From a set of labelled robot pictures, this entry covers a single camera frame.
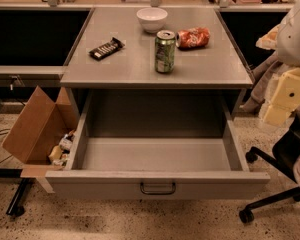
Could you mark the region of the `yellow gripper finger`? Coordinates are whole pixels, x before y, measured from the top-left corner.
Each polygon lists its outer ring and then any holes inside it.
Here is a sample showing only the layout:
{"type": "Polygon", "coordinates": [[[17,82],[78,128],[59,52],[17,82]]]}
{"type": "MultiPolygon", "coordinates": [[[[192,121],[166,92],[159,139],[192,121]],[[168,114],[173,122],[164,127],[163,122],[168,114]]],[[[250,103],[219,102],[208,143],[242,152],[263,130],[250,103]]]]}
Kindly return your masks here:
{"type": "Polygon", "coordinates": [[[300,68],[284,72],[273,86],[262,108],[262,121],[281,126],[300,105],[300,68]]]}
{"type": "Polygon", "coordinates": [[[276,50],[278,30],[279,26],[273,27],[267,34],[257,40],[256,46],[265,50],[276,50]]]}

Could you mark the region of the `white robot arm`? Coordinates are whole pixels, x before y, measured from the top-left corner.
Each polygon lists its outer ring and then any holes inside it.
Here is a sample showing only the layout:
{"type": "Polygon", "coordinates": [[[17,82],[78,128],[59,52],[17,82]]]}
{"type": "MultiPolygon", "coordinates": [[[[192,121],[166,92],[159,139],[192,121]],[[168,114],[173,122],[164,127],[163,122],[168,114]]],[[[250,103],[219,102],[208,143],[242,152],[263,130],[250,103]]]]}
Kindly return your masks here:
{"type": "Polygon", "coordinates": [[[263,123],[281,126],[300,105],[300,0],[281,23],[259,38],[256,46],[275,51],[287,66],[269,82],[259,117],[263,123]]]}

